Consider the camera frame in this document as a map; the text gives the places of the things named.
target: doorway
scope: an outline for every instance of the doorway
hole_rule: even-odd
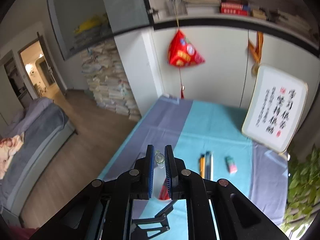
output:
[[[20,51],[20,57],[39,97],[53,98],[60,92],[39,40]]]

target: silver screw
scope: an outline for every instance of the silver screw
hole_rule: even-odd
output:
[[[187,170],[187,169],[184,169],[184,170],[181,171],[181,174],[185,175],[185,176],[189,176],[191,174],[191,171]]]
[[[227,181],[226,179],[220,179],[219,184],[225,187],[229,185],[229,181]]]
[[[91,185],[93,187],[99,187],[102,184],[101,180],[95,179],[93,182],[91,182]]]
[[[133,170],[130,170],[130,171],[129,171],[129,174],[130,174],[131,176],[137,176],[137,175],[139,174],[139,171],[136,170],[136,169],[133,169]]]

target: bed frame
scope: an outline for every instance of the bed frame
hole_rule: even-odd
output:
[[[26,174],[26,177],[18,188],[14,198],[10,201],[8,199],[6,207],[2,210],[1,215],[8,225],[21,227],[19,216],[33,186],[50,160],[73,133],[76,133],[75,127],[71,121],[68,120],[65,127],[61,131],[57,132],[44,146],[44,149],[41,151],[38,158]]]

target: glass cabinet door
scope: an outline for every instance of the glass cabinet door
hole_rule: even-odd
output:
[[[64,59],[103,39],[150,25],[145,0],[47,1]]]

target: red pyramid sachet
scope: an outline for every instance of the red pyramid sachet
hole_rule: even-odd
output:
[[[168,62],[175,67],[187,67],[204,63],[205,60],[183,32],[178,30],[169,46]]]

